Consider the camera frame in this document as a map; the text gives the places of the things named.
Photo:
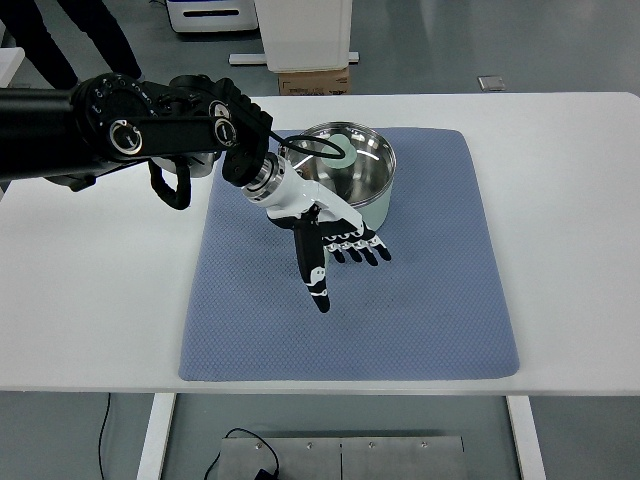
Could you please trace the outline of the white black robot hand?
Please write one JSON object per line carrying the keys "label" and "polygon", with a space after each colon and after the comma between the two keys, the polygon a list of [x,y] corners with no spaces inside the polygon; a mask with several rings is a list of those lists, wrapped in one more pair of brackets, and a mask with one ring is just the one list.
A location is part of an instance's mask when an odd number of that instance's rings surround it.
{"label": "white black robot hand", "polygon": [[343,263],[347,257],[376,266],[391,255],[362,215],[327,187],[299,176],[291,164],[273,158],[274,173],[255,192],[254,202],[266,209],[278,227],[293,232],[301,279],[322,313],[330,310],[326,283],[327,253]]}

